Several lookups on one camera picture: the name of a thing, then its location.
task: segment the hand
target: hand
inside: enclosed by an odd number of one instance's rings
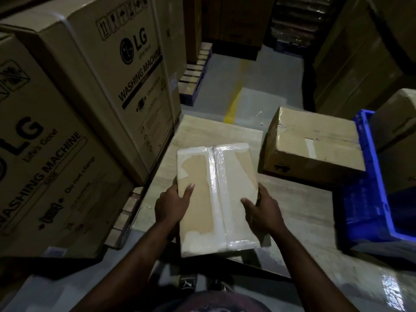
[[[190,184],[182,198],[178,195],[178,184],[174,183],[168,190],[160,194],[155,205],[156,222],[163,222],[173,229],[182,220],[189,206],[190,195],[195,184]]]
[[[273,199],[267,189],[259,183],[260,205],[256,207],[247,198],[242,198],[241,202],[245,209],[248,224],[256,229],[267,231],[270,234],[284,233],[287,228],[284,224],[282,213],[278,202]]]

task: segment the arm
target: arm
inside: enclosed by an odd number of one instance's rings
[[[156,223],[72,311],[112,311],[140,296],[169,233],[185,215],[193,188],[191,184],[180,198],[174,184],[160,195],[155,205]]]
[[[251,226],[270,233],[276,241],[305,311],[358,311],[325,275],[305,248],[284,224],[279,205],[259,184],[258,207],[241,199]]]

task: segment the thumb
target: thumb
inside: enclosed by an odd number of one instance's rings
[[[195,184],[190,184],[184,192],[184,196],[182,197],[182,199],[185,200],[185,202],[187,204],[189,204],[189,200],[190,200],[190,195],[192,195],[193,189],[195,188]]]
[[[242,198],[241,203],[244,206],[246,214],[254,214],[257,211],[256,206],[250,201],[250,199]]]

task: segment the concrete floor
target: concrete floor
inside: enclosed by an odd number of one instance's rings
[[[214,54],[194,107],[183,106],[184,114],[225,121],[266,131],[277,108],[282,105],[302,109],[302,60],[263,47],[257,61]],[[4,311],[69,311],[134,246],[143,235],[132,231],[120,251],[107,251],[97,265],[51,281],[31,277]],[[158,262],[155,274],[159,285],[177,279],[178,268]],[[303,311],[294,284],[278,279],[233,275],[235,291],[263,302],[273,312]],[[198,278],[197,290],[206,289],[206,278]],[[360,311],[390,311],[361,299],[349,298]]]

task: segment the blue plastic crate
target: blue plastic crate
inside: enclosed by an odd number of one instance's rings
[[[361,110],[353,119],[357,125],[367,172],[358,181],[342,189],[348,237],[353,243],[416,242],[416,232],[414,236],[400,233],[400,228],[393,223],[368,124],[372,114],[373,111]],[[406,245],[406,248],[416,250],[416,244],[410,248]]]

